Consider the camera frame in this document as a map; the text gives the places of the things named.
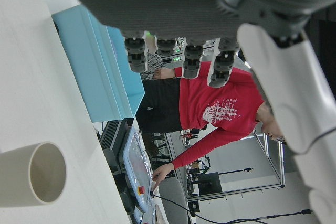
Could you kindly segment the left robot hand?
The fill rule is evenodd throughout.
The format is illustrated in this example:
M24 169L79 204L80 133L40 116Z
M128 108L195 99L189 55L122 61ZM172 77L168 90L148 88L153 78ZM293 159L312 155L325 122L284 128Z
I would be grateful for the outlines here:
M169 55L184 37L184 73L199 72L202 44L220 38L210 85L225 84L225 54L241 49L295 152L311 207L321 223L335 223L335 98L304 26L335 0L80 0L103 24L126 38L130 68L146 69L142 34L158 38Z

